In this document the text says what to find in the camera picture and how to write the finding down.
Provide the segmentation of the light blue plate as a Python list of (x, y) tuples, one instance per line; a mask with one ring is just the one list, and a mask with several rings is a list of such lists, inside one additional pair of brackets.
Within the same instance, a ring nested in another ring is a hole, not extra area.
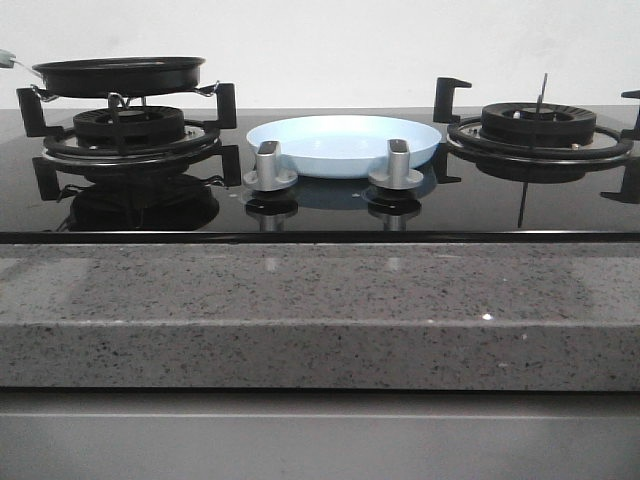
[(417, 169), (434, 155), (442, 135), (426, 124), (399, 118), (318, 115), (262, 124), (246, 139), (254, 150), (265, 141), (277, 141), (284, 165), (302, 176), (357, 179), (386, 166), (389, 140), (407, 142), (410, 167)]

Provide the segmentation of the black frying pan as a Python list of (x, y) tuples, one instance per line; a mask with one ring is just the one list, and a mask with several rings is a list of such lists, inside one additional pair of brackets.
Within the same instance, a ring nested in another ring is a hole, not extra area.
[(189, 91), (198, 86), (202, 57), (124, 57), (37, 64), (45, 90), (70, 98), (146, 97)]

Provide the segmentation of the silver left stove knob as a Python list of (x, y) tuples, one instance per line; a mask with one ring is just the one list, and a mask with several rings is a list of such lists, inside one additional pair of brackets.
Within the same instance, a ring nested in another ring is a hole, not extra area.
[(278, 141), (264, 141), (255, 153), (255, 168), (243, 175), (243, 184), (254, 191), (275, 192), (298, 181), (298, 174), (285, 168)]

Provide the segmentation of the silver stove knob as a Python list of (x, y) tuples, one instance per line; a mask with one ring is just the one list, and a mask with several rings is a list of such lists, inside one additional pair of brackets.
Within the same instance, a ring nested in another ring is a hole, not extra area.
[(298, 174), (285, 168), (278, 141), (264, 141), (255, 153), (255, 168), (243, 175), (243, 184), (254, 191), (275, 192), (298, 181)]
[(424, 175), (410, 168), (410, 152), (403, 139), (389, 139), (385, 170), (371, 171), (368, 180), (374, 186), (388, 190), (411, 190), (422, 185)]

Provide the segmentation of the silver right stove knob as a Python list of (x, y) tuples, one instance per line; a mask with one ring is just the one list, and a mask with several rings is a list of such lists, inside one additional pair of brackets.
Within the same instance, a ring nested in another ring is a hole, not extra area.
[(368, 180), (374, 186), (388, 190), (411, 190), (422, 185), (424, 175), (410, 168), (410, 152), (403, 139), (389, 139), (385, 170), (371, 171)]

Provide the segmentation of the black left pan support grate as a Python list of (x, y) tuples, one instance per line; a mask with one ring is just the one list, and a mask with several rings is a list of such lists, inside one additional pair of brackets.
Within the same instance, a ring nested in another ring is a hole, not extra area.
[(118, 109), (131, 106), (117, 93), (108, 95), (108, 109), (113, 118), (115, 147), (81, 146), (73, 125), (70, 128), (49, 126), (44, 119), (41, 103), (52, 95), (36, 86), (17, 91), (26, 135), (43, 139), (42, 157), (60, 167), (75, 169), (116, 169), (155, 166), (170, 163), (187, 163), (221, 152), (219, 140), (223, 130), (237, 127), (235, 86), (216, 83), (201, 92), (214, 96), (217, 103), (215, 120), (185, 120), (185, 136), (178, 141), (156, 146), (133, 147), (125, 144)]

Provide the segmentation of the black pan support grate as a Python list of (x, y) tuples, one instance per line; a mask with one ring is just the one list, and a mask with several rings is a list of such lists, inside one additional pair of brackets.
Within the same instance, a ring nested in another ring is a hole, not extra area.
[(116, 169), (155, 166), (170, 163), (187, 163), (221, 152), (219, 140), (223, 130), (237, 127), (235, 86), (216, 83), (201, 92), (214, 96), (217, 103), (215, 120), (185, 120), (185, 136), (178, 141), (156, 146), (133, 147), (125, 144), (118, 109), (131, 106), (117, 93), (108, 95), (108, 109), (113, 118), (115, 147), (81, 146), (73, 125), (70, 128), (49, 126), (44, 119), (41, 103), (52, 95), (36, 86), (17, 91), (26, 135), (43, 139), (42, 157), (60, 167), (75, 169)]
[[(548, 77), (544, 76), (540, 93), (531, 102), (538, 107), (547, 103), (547, 81)], [(625, 160), (639, 141), (638, 125), (618, 131), (600, 125), (597, 118), (591, 141), (585, 143), (540, 144), (536, 134), (524, 143), (488, 137), (481, 131), (481, 113), (470, 118), (453, 113), (455, 90), (470, 86), (467, 81), (451, 77), (439, 77), (436, 80), (433, 121), (447, 126), (447, 144), (460, 155), (543, 166), (606, 165)]]

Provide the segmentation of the black right pan support grate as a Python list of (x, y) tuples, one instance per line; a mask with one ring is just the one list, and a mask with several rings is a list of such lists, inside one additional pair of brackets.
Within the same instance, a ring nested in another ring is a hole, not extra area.
[[(544, 76), (540, 93), (531, 102), (538, 107), (547, 103), (547, 81), (548, 77)], [(460, 155), (543, 166), (606, 165), (625, 160), (639, 141), (638, 125), (618, 131), (600, 125), (597, 118), (591, 141), (585, 143), (540, 144), (536, 134), (524, 143), (488, 137), (481, 131), (481, 113), (470, 118), (453, 113), (455, 90), (470, 86), (467, 81), (451, 77), (439, 77), (436, 80), (433, 121), (447, 126), (447, 144)]]

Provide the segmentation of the black glass gas hob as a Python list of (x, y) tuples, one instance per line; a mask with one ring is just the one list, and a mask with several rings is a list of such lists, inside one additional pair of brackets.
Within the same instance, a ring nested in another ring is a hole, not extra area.
[(387, 193), (364, 179), (301, 178), (276, 194), (241, 183), (246, 133), (280, 119), (244, 110), (206, 159), (116, 182), (45, 162), (16, 110), (1, 113), (3, 243), (635, 242), (639, 157), (599, 166), (520, 166), (441, 146), (423, 185)]

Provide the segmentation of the grey cabinet drawer front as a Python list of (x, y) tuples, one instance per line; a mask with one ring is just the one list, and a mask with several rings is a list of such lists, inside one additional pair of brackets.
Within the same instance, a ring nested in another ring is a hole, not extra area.
[(9, 391), (5, 479), (635, 479), (630, 394)]

